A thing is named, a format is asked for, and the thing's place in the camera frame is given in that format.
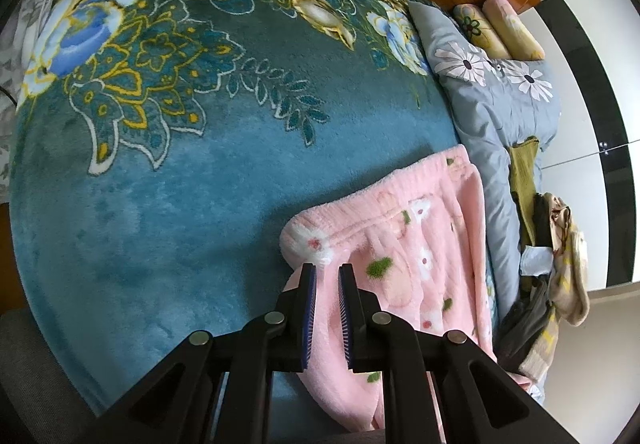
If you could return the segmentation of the grey floral duvet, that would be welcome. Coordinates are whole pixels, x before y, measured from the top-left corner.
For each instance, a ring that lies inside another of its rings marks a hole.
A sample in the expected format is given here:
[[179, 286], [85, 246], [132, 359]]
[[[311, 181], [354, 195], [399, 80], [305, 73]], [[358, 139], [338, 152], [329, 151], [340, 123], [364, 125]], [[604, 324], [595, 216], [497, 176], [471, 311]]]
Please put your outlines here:
[[518, 297], [521, 261], [509, 149], [531, 137], [548, 149], [558, 131], [560, 97], [547, 63], [491, 59], [440, 9], [411, 2], [409, 11], [460, 141], [480, 171], [498, 316], [504, 318]]

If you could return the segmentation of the olive green knit garment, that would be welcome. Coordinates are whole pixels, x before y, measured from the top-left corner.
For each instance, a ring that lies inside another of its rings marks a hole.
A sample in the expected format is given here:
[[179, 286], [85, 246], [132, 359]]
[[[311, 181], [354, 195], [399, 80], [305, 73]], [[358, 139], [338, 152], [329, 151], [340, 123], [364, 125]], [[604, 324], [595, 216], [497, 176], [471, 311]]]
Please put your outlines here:
[[534, 167], [539, 141], [529, 137], [524, 143], [508, 149], [510, 156], [510, 190], [520, 220], [520, 245], [536, 245], [534, 223], [535, 197], [537, 194]]

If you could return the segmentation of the beige yellow knit sweater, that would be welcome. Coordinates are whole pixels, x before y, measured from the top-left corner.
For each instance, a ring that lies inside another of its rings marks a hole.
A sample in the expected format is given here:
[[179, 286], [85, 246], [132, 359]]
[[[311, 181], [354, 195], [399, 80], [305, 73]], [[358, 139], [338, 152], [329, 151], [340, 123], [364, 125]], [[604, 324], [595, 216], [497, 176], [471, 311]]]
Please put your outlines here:
[[558, 345], [561, 321], [577, 327], [585, 321], [590, 310], [587, 244], [573, 216], [572, 220], [565, 251], [559, 255], [553, 253], [548, 290], [551, 302], [548, 325], [518, 367], [518, 372], [533, 383], [541, 383], [546, 378]]

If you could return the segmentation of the brown patterned small cloth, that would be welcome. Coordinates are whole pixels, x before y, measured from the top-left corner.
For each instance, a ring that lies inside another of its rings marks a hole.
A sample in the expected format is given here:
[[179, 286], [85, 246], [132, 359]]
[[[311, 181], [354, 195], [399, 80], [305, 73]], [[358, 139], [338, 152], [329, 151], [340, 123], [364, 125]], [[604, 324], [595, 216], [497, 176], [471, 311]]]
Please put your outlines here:
[[564, 252], [572, 230], [573, 220], [570, 207], [553, 193], [542, 196], [549, 224], [551, 248], [555, 255]]

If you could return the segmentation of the pink fleece pajama pants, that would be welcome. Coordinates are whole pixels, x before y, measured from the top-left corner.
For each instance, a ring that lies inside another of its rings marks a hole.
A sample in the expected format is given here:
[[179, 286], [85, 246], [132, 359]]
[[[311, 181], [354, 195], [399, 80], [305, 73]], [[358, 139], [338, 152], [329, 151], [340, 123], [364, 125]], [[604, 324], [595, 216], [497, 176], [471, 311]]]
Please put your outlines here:
[[461, 330], [494, 352], [487, 288], [485, 201], [480, 173], [461, 145], [393, 171], [351, 195], [297, 214], [280, 250], [298, 284], [317, 268], [311, 357], [303, 385], [350, 432], [384, 426], [379, 372], [351, 372], [342, 336], [338, 270], [352, 265], [359, 288], [414, 329]]

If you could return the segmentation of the cream patterned pillow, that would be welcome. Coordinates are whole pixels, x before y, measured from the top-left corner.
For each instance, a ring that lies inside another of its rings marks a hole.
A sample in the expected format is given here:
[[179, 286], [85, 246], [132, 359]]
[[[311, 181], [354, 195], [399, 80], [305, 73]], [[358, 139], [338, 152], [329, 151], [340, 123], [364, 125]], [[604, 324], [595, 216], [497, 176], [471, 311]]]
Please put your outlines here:
[[512, 59], [544, 60], [544, 50], [508, 0], [485, 0], [483, 12]]
[[511, 58], [508, 48], [480, 8], [473, 4], [458, 5], [454, 8], [454, 20], [466, 39], [475, 47], [484, 49], [489, 58]]

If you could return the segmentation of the white black wardrobe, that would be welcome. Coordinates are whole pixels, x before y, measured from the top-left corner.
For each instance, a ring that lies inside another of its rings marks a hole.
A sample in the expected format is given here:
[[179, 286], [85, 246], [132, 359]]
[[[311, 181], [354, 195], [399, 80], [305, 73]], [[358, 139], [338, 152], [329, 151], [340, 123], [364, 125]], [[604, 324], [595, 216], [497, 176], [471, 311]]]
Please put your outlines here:
[[543, 0], [522, 21], [561, 103], [542, 188], [586, 235], [591, 290], [639, 278], [639, 15], [631, 0]]

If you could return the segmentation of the dark grey garment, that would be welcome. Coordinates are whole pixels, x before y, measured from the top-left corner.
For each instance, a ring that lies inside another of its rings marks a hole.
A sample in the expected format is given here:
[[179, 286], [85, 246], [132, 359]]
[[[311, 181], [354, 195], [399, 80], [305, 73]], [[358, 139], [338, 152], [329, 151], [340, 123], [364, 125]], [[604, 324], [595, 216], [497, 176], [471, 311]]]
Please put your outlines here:
[[521, 254], [518, 298], [500, 323], [495, 349], [498, 364], [507, 372], [517, 372], [535, 340], [548, 325], [551, 309], [549, 280], [553, 251], [547, 200], [534, 198], [532, 215], [536, 245], [526, 245]]

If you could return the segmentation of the teal floral bed blanket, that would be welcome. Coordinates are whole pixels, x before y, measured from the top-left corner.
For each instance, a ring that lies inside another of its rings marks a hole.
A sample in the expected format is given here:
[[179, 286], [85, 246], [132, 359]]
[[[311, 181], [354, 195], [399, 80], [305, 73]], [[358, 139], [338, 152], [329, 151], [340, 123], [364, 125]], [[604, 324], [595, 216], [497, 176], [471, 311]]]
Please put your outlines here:
[[54, 0], [18, 94], [17, 269], [91, 415], [272, 305], [296, 213], [454, 147], [408, 6]]

